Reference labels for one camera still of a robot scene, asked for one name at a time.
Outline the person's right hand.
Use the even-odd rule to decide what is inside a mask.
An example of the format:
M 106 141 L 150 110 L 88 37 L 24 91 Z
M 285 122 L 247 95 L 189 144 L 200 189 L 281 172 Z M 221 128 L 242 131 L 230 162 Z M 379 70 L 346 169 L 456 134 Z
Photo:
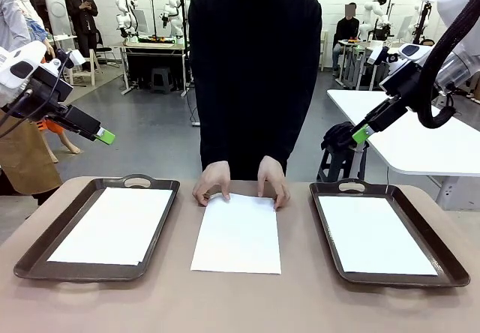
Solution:
M 207 206 L 209 190 L 218 186 L 223 198 L 230 200 L 230 167 L 226 160 L 210 163 L 193 188 L 192 195 L 201 206 Z

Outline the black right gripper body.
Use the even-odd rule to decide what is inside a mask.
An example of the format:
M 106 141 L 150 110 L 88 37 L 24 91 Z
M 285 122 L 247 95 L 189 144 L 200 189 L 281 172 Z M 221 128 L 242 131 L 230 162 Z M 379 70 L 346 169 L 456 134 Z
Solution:
M 419 80 L 422 73 L 421 66 L 404 66 L 389 74 L 379 87 L 387 94 L 388 98 L 382 102 L 382 108 L 394 106 L 401 98 L 405 100 L 403 107 L 423 108 L 426 100 L 419 90 Z

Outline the person's left hand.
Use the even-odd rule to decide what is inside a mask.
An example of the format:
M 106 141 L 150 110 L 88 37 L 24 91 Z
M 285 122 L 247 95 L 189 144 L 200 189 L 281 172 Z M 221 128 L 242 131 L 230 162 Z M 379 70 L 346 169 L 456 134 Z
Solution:
M 265 156 L 259 164 L 257 175 L 258 197 L 263 197 L 266 182 L 274 190 L 274 209 L 281 209 L 290 200 L 290 190 L 287 187 L 287 180 L 281 164 L 270 156 Z

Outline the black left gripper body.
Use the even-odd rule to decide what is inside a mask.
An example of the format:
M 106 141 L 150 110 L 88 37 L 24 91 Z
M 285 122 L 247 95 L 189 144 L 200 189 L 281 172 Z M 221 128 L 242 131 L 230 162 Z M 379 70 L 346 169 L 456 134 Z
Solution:
M 22 105 L 22 116 L 34 121 L 47 116 L 63 118 L 69 108 L 65 100 L 74 87 L 48 70 L 36 70 L 26 86 L 31 91 Z

